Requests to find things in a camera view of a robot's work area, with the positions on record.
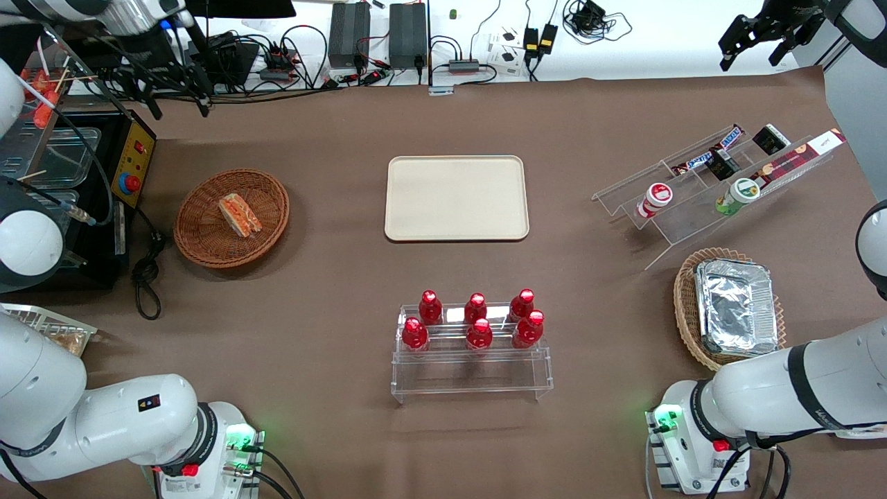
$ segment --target wicker basket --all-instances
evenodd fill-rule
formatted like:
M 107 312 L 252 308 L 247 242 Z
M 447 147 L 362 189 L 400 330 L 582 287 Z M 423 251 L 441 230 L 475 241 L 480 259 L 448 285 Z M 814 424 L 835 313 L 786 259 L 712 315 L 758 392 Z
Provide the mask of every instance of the wicker basket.
M 687 349 L 706 368 L 717 371 L 730 362 L 744 360 L 744 357 L 711 353 L 705 349 L 699 330 L 699 305 L 696 298 L 696 266 L 705 260 L 729 258 L 742 262 L 752 262 L 751 258 L 742 253 L 726 248 L 700 249 L 684 262 L 674 280 L 674 314 L 678 320 L 680 339 L 684 340 Z M 773 309 L 776 311 L 776 328 L 779 335 L 779 348 L 785 348 L 785 321 L 782 319 L 782 306 L 779 298 L 773 296 Z
M 219 210 L 218 201 L 240 194 L 262 222 L 261 232 L 239 237 Z M 259 170 L 228 170 L 196 186 L 176 217 L 176 245 L 195 264 L 231 268 L 264 255 L 280 238 L 289 220 L 287 190 Z

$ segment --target acrylic stand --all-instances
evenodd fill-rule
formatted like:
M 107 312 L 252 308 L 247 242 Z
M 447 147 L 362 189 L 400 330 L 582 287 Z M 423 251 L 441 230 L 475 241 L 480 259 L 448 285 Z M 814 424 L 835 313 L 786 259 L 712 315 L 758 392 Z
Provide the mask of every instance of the acrylic stand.
M 726 217 L 715 209 L 715 202 L 721 195 L 727 192 L 735 180 L 748 178 L 767 163 L 775 161 L 787 151 L 800 147 L 812 139 L 811 136 L 807 136 L 783 148 L 778 153 L 767 156 L 746 133 L 739 142 L 728 149 L 731 157 L 736 160 L 741 170 L 727 180 L 718 180 L 705 165 L 697 166 L 682 175 L 675 175 L 671 171 L 671 166 L 676 166 L 696 158 L 708 151 L 710 147 L 725 137 L 732 128 L 728 127 L 713 133 L 706 139 L 700 140 L 696 144 L 657 162 L 649 168 L 599 191 L 592 197 L 593 200 L 600 201 L 600 204 L 604 206 L 610 216 L 627 216 L 639 230 L 643 229 L 647 224 L 654 226 L 668 243 L 668 247 L 650 262 L 644 270 L 653 266 L 675 246 L 681 243 L 700 241 L 731 220 L 746 216 L 753 211 L 753 207 L 762 204 L 763 198 L 780 191 L 789 182 L 801 177 L 807 171 L 830 161 L 832 158 L 832 154 L 829 152 L 811 159 L 784 177 L 770 183 L 761 191 L 760 198 L 748 207 L 743 208 L 732 217 Z M 643 218 L 638 214 L 636 207 L 650 185 L 655 182 L 667 184 L 671 188 L 674 197 L 669 205 L 656 213 L 654 217 Z
M 417 305 L 403 305 L 397 318 L 391 361 L 391 395 L 404 403 L 422 393 L 534 392 L 536 400 L 554 388 L 551 355 L 545 337 L 527 349 L 515 349 L 511 336 L 517 326 L 507 321 L 508 303 L 488 303 L 493 330 L 488 350 L 465 348 L 468 325 L 464 304 L 443 306 L 443 323 L 428 326 L 428 350 L 409 352 L 401 341 L 407 317 L 419 317 Z

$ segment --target tabletop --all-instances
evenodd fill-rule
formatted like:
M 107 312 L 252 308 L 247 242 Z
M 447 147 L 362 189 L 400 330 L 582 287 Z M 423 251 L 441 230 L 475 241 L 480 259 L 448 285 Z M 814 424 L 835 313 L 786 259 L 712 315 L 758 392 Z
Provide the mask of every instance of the tabletop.
M 90 387 L 184 376 L 200 400 L 229 401 L 266 430 L 268 449 L 310 499 L 643 497 L 643 411 L 672 383 L 711 372 L 675 325 L 671 290 L 682 258 L 644 272 L 661 240 L 609 218 L 592 194 L 734 122 L 749 130 L 774 123 L 790 138 L 836 126 L 818 68 L 506 83 L 441 98 L 418 87 L 356 88 L 218 105 L 207 119 L 185 103 L 162 105 L 164 118 L 151 122 L 160 141 L 143 197 L 153 222 L 171 230 L 188 191 L 214 173 L 258 168 L 290 195 L 281 241 L 254 265 L 228 272 L 167 248 L 154 283 L 163 315 L 153 322 L 138 317 L 125 278 L 107 293 L 32 299 L 102 329 L 83 356 Z M 519 156 L 528 237 L 387 240 L 389 161 L 423 154 Z M 873 203 L 842 147 L 768 210 L 690 250 L 724 246 L 766 265 L 789 345 L 831 337 L 883 313 L 853 248 Z M 140 255 L 145 230 L 137 225 L 132 237 Z M 401 304 L 427 288 L 458 302 L 473 291 L 509 299 L 523 287 L 546 312 L 550 393 L 540 401 L 441 395 L 398 405 L 389 380 Z M 883 497 L 883 443 L 814 435 L 785 447 L 789 498 Z M 765 462 L 757 455 L 752 462 L 751 489 L 731 497 L 757 497 Z M 35 486 L 48 497 L 151 496 L 137 466 L 125 462 Z M 0 495 L 27 497 L 8 482 Z

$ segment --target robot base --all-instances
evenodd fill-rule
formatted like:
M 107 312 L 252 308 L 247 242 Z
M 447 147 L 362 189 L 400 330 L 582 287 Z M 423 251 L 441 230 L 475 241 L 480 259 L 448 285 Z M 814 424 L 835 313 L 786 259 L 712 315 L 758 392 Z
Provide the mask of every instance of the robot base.
M 244 482 L 251 481 L 224 474 L 222 468 L 226 463 L 249 463 L 250 454 L 230 450 L 228 446 L 257 443 L 255 429 L 227 402 L 210 402 L 209 407 L 218 421 L 216 443 L 196 476 L 169 477 L 159 473 L 163 499 L 237 499 Z
M 687 495 L 708 494 L 718 481 L 733 450 L 715 452 L 711 442 L 696 427 L 690 406 L 695 381 L 680 381 L 665 392 L 662 404 L 647 413 L 655 466 L 663 488 L 679 488 Z M 653 434 L 660 424 L 670 432 Z M 719 492 L 739 492 L 748 485 L 750 458 L 743 455 L 724 477 Z

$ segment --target red bottle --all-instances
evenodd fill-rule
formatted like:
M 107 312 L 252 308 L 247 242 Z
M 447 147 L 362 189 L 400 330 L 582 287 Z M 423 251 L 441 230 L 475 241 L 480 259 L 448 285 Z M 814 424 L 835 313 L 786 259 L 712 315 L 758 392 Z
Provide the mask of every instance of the red bottle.
M 428 289 L 422 293 L 422 299 L 419 301 L 419 317 L 421 317 L 423 324 L 428 326 L 440 324 L 443 322 L 443 311 L 444 306 L 434 291 Z
M 465 304 L 466 324 L 474 324 L 478 319 L 487 318 L 487 300 L 480 293 L 474 293 Z
M 493 330 L 486 319 L 478 319 L 465 334 L 465 347 L 468 350 L 486 350 L 493 344 Z
M 522 289 L 521 293 L 511 300 L 511 307 L 508 309 L 508 321 L 519 322 L 524 317 L 530 315 L 533 311 L 533 299 L 536 296 L 532 289 Z
M 530 348 L 542 337 L 542 322 L 546 317 L 541 310 L 534 310 L 517 323 L 517 329 L 511 336 L 514 348 Z
M 407 317 L 400 337 L 404 349 L 409 352 L 425 352 L 428 349 L 428 330 L 415 317 Z

